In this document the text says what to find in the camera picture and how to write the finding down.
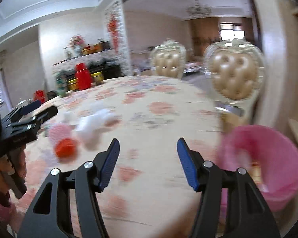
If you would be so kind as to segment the left hand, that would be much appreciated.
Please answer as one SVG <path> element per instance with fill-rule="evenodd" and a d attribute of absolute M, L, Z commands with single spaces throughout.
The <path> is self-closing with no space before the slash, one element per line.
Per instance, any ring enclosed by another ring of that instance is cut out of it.
<path fill-rule="evenodd" d="M 17 167 L 18 175 L 23 179 L 25 179 L 27 175 L 25 148 L 26 145 L 21 147 L 21 151 L 19 153 L 19 166 Z M 4 158 L 0 158 L 0 192 L 4 195 L 8 192 L 10 186 L 5 182 L 2 173 L 10 172 L 11 170 L 11 163 Z"/>

